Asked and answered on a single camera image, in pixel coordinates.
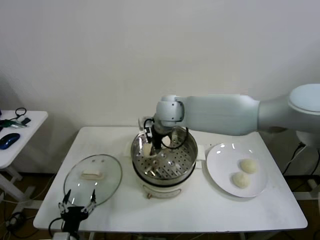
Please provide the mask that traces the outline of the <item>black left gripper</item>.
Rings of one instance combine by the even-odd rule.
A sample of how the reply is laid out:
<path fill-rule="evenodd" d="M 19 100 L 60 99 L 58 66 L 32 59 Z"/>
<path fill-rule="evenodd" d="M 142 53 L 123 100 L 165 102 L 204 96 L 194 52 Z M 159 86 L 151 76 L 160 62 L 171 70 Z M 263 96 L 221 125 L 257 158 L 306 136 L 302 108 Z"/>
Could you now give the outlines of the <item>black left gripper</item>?
<path fill-rule="evenodd" d="M 70 206 L 68 202 L 71 194 L 71 189 L 64 195 L 62 202 L 58 203 L 58 208 L 61 213 L 61 217 L 64 221 L 62 230 L 68 233 L 77 233 L 80 227 L 80 223 L 89 217 L 89 214 L 96 208 L 96 190 L 94 189 L 89 204 L 84 206 Z"/>

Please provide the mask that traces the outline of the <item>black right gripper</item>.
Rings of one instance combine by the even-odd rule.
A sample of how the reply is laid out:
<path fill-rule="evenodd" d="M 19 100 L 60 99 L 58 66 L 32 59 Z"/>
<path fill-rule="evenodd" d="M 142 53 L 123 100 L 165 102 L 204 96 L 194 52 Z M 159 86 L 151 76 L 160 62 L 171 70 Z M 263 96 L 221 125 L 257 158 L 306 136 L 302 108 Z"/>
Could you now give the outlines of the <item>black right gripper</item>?
<path fill-rule="evenodd" d="M 152 143 L 152 146 L 154 147 L 150 150 L 150 153 L 149 153 L 150 159 L 156 158 L 159 155 L 159 153 L 161 152 L 162 139 L 164 137 L 165 136 L 163 134 L 160 134 L 156 131 L 154 126 L 150 127 L 150 137 L 149 138 L 150 138 L 150 142 Z"/>

